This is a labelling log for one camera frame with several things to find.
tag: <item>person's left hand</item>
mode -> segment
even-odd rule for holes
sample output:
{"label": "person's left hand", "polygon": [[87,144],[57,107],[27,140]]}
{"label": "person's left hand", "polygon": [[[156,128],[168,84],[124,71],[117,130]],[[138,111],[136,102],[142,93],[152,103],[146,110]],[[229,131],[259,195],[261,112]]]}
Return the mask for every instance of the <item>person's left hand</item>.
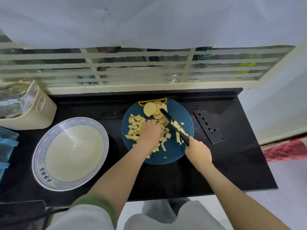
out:
{"label": "person's left hand", "polygon": [[143,124],[143,131],[140,142],[145,142],[150,148],[150,152],[157,146],[161,137],[161,124],[148,120]]}

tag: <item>knife blade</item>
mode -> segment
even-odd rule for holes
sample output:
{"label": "knife blade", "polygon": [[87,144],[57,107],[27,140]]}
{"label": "knife blade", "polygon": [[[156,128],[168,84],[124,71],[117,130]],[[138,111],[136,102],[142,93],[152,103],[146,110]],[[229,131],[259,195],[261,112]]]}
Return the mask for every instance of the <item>knife blade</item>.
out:
{"label": "knife blade", "polygon": [[[169,113],[167,113],[166,112],[166,110],[165,109],[160,109],[160,112],[166,117],[166,119],[169,121],[169,122],[171,122],[171,120],[173,120],[174,121],[174,119],[169,115]],[[187,145],[187,146],[189,146],[189,138],[186,136],[186,135],[184,135],[181,131],[179,131],[177,128],[175,128],[172,124],[171,124],[171,126],[177,131],[177,132],[179,132],[179,135],[180,135],[180,137],[183,139],[183,141],[185,142],[185,144]]]}

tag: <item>blue cutting board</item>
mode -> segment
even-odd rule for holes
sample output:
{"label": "blue cutting board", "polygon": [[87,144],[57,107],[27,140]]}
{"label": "blue cutting board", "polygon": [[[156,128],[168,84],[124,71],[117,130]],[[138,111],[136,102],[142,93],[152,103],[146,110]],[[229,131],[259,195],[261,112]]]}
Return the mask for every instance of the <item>blue cutting board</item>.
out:
{"label": "blue cutting board", "polygon": [[[171,115],[171,117],[174,118],[174,121],[177,121],[179,124],[185,123],[182,125],[182,128],[186,133],[188,133],[190,136],[194,136],[194,126],[192,122],[192,118],[189,115],[188,111],[178,102],[168,98],[167,100],[167,111]],[[143,112],[143,106],[140,106],[137,102],[133,104],[126,112],[124,115],[124,118],[122,120],[122,139],[124,141],[124,144],[128,150],[132,149],[132,145],[135,143],[134,141],[127,139],[125,135],[127,135],[129,131],[128,125],[129,122],[129,116],[130,114],[133,115],[141,115],[144,118],[148,119],[153,119],[153,117],[147,117],[144,112]],[[171,133],[171,138],[167,139],[167,142],[164,143],[164,147],[166,151],[163,151],[162,147],[159,147],[159,152],[152,153],[150,155],[149,159],[145,160],[145,163],[152,164],[152,165],[165,165],[172,163],[179,158],[181,158],[185,154],[185,147],[186,144],[182,143],[180,145],[176,141],[176,131],[175,129],[170,126],[171,124],[169,123],[166,127],[170,129]]]}

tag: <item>black countertop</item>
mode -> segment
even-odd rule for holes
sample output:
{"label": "black countertop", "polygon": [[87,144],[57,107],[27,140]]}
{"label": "black countertop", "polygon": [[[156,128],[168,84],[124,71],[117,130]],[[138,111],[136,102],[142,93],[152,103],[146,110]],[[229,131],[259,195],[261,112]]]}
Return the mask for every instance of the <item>black countertop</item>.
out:
{"label": "black countertop", "polygon": [[[214,165],[241,190],[274,189],[277,185],[257,143],[237,97],[242,89],[153,91],[138,93],[91,94],[91,96],[54,96],[58,110],[50,127],[18,131],[19,146],[10,158],[0,189],[0,202],[43,200],[47,207],[69,206],[126,153],[121,137],[121,122],[128,108],[139,100],[171,97],[190,113],[194,137],[212,152]],[[193,115],[207,111],[221,131],[224,141],[212,145]],[[33,177],[31,159],[40,138],[55,124],[72,117],[89,117],[100,122],[109,135],[110,148],[101,170],[83,186],[55,192],[41,187]],[[167,165],[144,163],[136,178],[129,201],[190,197],[212,194],[207,181],[186,156]]]}

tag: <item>blue wave pattern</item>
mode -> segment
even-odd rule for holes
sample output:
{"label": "blue wave pattern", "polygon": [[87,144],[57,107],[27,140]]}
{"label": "blue wave pattern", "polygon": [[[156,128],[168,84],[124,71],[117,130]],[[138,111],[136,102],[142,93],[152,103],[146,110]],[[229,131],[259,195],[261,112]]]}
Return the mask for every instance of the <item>blue wave pattern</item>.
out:
{"label": "blue wave pattern", "polygon": [[[50,144],[61,132],[63,132],[64,130],[66,130],[70,127],[77,126],[77,125],[86,125],[86,126],[91,126],[91,127],[95,128],[100,133],[102,138],[104,139],[103,153],[102,153],[102,157],[101,157],[99,163],[88,175],[86,175],[85,177],[83,177],[79,180],[76,180],[76,181],[63,182],[63,181],[58,181],[54,178],[52,178],[51,180],[44,179],[44,177],[41,176],[41,169],[45,168],[46,153],[47,153],[47,150],[48,150]],[[34,160],[34,168],[35,168],[35,171],[36,171],[37,178],[39,178],[39,180],[42,181],[45,185],[47,185],[51,188],[59,188],[59,189],[74,187],[74,186],[77,186],[77,185],[89,180],[98,171],[98,169],[102,166],[102,164],[105,161],[107,151],[108,151],[108,148],[109,148],[105,139],[108,140],[108,135],[107,135],[105,129],[102,128],[99,123],[97,123],[96,121],[91,120],[91,119],[87,119],[87,118],[70,119],[70,120],[67,120],[66,122],[61,123],[58,126],[55,126],[54,128],[52,128],[50,130],[50,132],[48,132],[48,134],[46,134],[44,136],[44,139],[42,139],[42,141],[40,142],[40,145],[37,147],[36,155],[35,155],[36,158]],[[47,170],[45,170],[45,171],[46,171],[45,175],[51,177],[48,174],[48,171]]]}

